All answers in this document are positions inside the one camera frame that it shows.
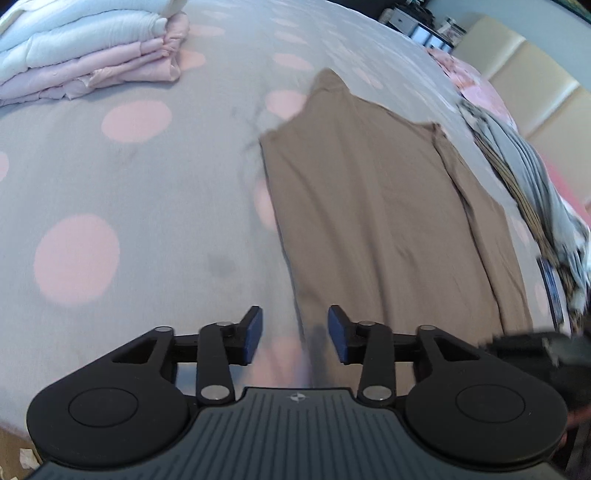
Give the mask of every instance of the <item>wall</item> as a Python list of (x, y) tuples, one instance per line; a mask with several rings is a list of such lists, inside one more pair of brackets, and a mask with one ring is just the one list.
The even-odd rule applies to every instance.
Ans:
[(550, 0), (431, 0), (436, 25), (452, 17), (470, 28), (482, 15), (523, 35), (591, 91), (591, 24)]

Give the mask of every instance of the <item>striped cloth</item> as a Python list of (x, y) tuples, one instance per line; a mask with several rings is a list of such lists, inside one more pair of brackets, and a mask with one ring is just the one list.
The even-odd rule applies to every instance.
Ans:
[[(513, 172), (507, 166), (507, 164), (489, 146), (486, 139), (483, 139), (482, 135), (479, 132), (477, 132), (476, 130), (472, 130), (472, 134), (474, 135), (476, 145), (478, 146), (478, 148), (480, 148), (485, 158), (491, 164), (491, 167), (501, 178), (509, 194), (516, 201), (517, 207), (519, 209), (519, 212), (521, 213), (521, 216), (523, 217), (523, 220), (530, 229), (531, 235), (534, 237), (535, 242), (540, 247), (540, 254), (558, 272), (558, 276), (560, 277), (560, 281), (562, 282), (564, 288), (566, 299), (570, 300), (573, 296), (575, 287), (573, 275), (568, 266), (562, 264), (558, 260), (556, 252), (552, 248), (550, 241), (544, 233), (544, 227), (542, 226), (540, 217), (535, 212), (534, 208), (531, 206), (531, 203), (529, 202), (521, 188), (519, 188), (519, 184), (517, 183), (517, 180), (515, 179)], [(581, 315), (577, 314), (576, 312), (569, 312), (569, 317), (571, 325), (573, 326), (573, 328), (575, 328), (575, 330), (578, 331), (580, 329)]]

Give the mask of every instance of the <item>gray cloth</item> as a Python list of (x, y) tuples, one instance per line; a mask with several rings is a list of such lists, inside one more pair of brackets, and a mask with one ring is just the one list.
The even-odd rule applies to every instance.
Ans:
[(587, 272), (582, 262), (584, 252), (579, 251), (576, 235), (585, 236), (585, 231), (564, 207), (540, 156), (522, 136), (467, 100), (460, 101), (460, 111), (468, 125), (506, 162), (540, 217), (560, 264), (568, 267), (575, 283), (568, 299), (569, 312), (580, 316), (587, 298)]

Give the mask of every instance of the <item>brown garment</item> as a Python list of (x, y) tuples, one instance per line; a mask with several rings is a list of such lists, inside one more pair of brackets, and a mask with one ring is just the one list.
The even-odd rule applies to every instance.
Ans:
[(329, 306), (395, 332), (476, 343), (532, 326), (505, 214), (437, 124), (359, 99), (324, 70), (303, 111), (261, 138), (318, 386), (355, 386)]

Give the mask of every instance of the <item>black circular pad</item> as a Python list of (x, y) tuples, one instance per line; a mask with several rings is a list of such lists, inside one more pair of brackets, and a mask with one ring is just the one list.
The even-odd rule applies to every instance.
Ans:
[(145, 365), (97, 362), (42, 390), (27, 426), (41, 455), (82, 469), (129, 465), (174, 442), (189, 420), (184, 395)]
[(456, 397), (456, 404), (464, 415), (487, 423), (515, 420), (525, 410), (521, 395), (500, 385), (465, 388)]
[(120, 388), (93, 388), (70, 403), (70, 415), (87, 427), (113, 427), (129, 420), (138, 409), (138, 399)]
[(566, 428), (549, 385), (497, 359), (445, 362), (409, 392), (408, 424), (462, 465), (520, 468), (546, 460)]

